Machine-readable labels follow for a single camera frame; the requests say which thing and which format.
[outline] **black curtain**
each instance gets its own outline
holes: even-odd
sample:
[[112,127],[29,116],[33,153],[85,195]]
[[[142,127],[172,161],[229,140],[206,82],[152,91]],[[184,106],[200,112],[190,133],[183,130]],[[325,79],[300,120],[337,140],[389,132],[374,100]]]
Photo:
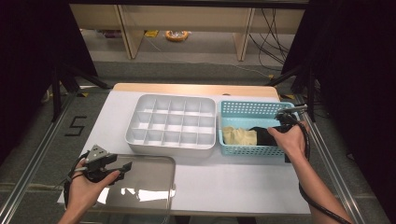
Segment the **black curtain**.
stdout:
[[89,76],[97,74],[70,7],[62,0],[0,1],[0,28],[1,163],[21,141],[58,62]]
[[337,11],[339,22],[332,38],[319,49],[314,64],[325,104],[392,223],[396,223],[395,11],[390,0],[345,1]]

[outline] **clear plastic lid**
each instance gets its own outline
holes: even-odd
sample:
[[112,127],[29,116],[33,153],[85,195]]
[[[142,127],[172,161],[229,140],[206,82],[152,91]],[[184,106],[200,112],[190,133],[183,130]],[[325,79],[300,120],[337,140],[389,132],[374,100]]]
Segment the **clear plastic lid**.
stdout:
[[95,208],[131,214],[131,217],[149,217],[150,223],[167,223],[175,195],[175,161],[163,156],[119,155],[106,168],[120,168],[130,161],[131,170],[124,179],[102,191]]

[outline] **blue plastic basket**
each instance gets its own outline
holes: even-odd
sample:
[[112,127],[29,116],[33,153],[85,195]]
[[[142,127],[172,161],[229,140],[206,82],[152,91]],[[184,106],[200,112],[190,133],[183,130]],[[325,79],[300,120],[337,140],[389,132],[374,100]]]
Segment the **blue plastic basket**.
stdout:
[[225,145],[222,137],[222,128],[233,126],[235,129],[250,129],[253,127],[274,127],[280,123],[275,119],[279,109],[294,107],[291,103],[266,103],[266,102],[220,102],[219,141],[223,155],[258,155],[258,156],[284,156],[279,147],[274,146],[240,146]]

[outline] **human arm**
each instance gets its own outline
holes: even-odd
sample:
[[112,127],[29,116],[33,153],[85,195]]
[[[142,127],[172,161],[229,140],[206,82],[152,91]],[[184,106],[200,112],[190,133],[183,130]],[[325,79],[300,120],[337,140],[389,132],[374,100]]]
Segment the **human arm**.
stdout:
[[[278,146],[289,157],[300,181],[300,185],[309,198],[332,211],[337,216],[352,223],[347,211],[330,192],[305,157],[305,141],[300,127],[295,125],[287,133],[280,133],[274,128],[268,128],[268,133],[275,138]],[[312,205],[309,205],[309,208],[314,223],[338,223]]]
[[[85,160],[81,160],[76,168],[82,167]],[[92,206],[95,205],[97,198],[102,190],[111,184],[119,176],[120,171],[114,171],[106,176],[102,181],[93,183],[82,174],[76,172],[70,185],[69,200],[64,215],[58,224],[79,223],[82,217]]]

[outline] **human hand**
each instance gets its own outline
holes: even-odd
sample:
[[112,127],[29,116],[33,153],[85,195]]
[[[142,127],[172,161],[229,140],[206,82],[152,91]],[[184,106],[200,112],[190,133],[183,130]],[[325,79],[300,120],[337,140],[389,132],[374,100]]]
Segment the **human hand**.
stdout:
[[[309,128],[307,128],[306,122],[302,121],[301,123],[309,132]],[[268,128],[267,131],[275,138],[277,145],[285,151],[290,159],[298,158],[301,156],[305,157],[304,135],[298,125],[294,125],[286,133],[280,133],[272,127]]]
[[[85,159],[81,160],[76,168],[83,167]],[[73,174],[73,181],[69,190],[69,201],[66,212],[59,223],[78,223],[82,216],[95,205],[102,190],[111,184],[120,175],[120,171],[114,171],[102,181],[93,183],[82,172]]]

